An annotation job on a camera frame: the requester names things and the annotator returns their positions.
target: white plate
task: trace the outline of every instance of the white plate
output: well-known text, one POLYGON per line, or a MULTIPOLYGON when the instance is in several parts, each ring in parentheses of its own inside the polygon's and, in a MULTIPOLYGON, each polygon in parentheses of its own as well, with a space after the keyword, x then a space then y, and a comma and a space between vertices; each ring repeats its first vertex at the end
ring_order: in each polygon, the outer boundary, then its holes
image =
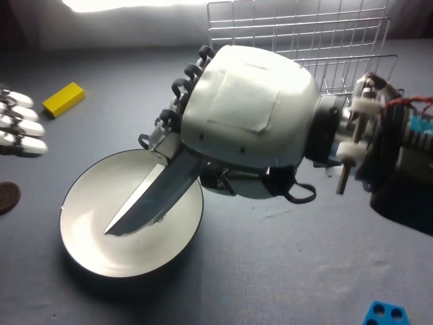
POLYGON ((97 162, 77 179, 60 213, 60 232, 78 264, 102 276, 139 276, 168 263, 187 246, 203 213, 198 181, 162 221, 130 236, 104 235, 113 216, 155 165, 147 150, 131 150, 97 162))

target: gray tablecloth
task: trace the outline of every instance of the gray tablecloth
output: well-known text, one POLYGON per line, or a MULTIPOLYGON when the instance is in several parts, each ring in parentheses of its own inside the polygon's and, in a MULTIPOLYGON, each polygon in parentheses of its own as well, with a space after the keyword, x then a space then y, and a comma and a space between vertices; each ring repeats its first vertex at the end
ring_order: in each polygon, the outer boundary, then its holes
MULTIPOLYGON (((389 41, 392 81, 432 95, 433 41, 389 41)), ((0 159, 0 181, 22 190, 0 217, 0 324, 361 324, 374 300, 406 307, 412 325, 433 322, 433 238, 369 207, 350 180, 302 164, 316 201, 248 200, 204 193, 204 216, 176 276, 136 301, 79 286, 64 263, 59 211, 74 180, 98 160, 138 148, 137 136, 172 98, 171 83, 196 49, 125 49, 2 55, 0 80, 42 101, 78 83, 87 98, 63 116, 42 114, 49 153, 0 159)))

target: yellow block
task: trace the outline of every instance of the yellow block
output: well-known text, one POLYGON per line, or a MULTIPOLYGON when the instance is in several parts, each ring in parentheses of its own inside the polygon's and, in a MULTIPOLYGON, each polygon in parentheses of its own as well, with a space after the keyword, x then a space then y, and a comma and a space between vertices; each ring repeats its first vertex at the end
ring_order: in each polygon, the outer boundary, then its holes
POLYGON ((70 83, 43 102, 48 112, 54 117, 65 113, 67 109, 86 97, 85 91, 76 83, 70 83))

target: robotic hand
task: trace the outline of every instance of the robotic hand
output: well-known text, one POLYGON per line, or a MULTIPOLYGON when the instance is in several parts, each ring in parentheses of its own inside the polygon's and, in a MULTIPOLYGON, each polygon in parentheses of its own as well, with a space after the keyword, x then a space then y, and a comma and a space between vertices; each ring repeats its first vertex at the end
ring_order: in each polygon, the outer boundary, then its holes
POLYGON ((417 114, 385 80, 368 73, 345 95, 320 96, 311 74, 262 49, 225 46, 200 59, 173 83, 175 97, 139 142, 159 163, 125 202, 106 234, 130 234, 159 220, 200 177, 203 187, 248 198, 312 201, 315 188, 296 181, 305 157, 315 167, 343 165, 377 193, 393 173, 433 188, 433 122, 417 114), (297 184, 311 192, 290 194, 297 184))
POLYGON ((45 130, 38 124, 33 101, 21 93, 0 88, 0 154, 38 156, 47 146, 37 139, 45 130))

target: dish rack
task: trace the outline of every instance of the dish rack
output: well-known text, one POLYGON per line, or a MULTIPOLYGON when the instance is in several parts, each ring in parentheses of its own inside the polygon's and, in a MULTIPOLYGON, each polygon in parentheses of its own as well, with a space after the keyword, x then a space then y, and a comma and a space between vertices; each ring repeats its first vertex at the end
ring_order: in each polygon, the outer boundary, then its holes
POLYGON ((396 55, 382 54, 388 0, 233 0, 207 5, 209 46, 268 49, 304 66, 321 94, 350 94, 373 71, 389 79, 396 55))

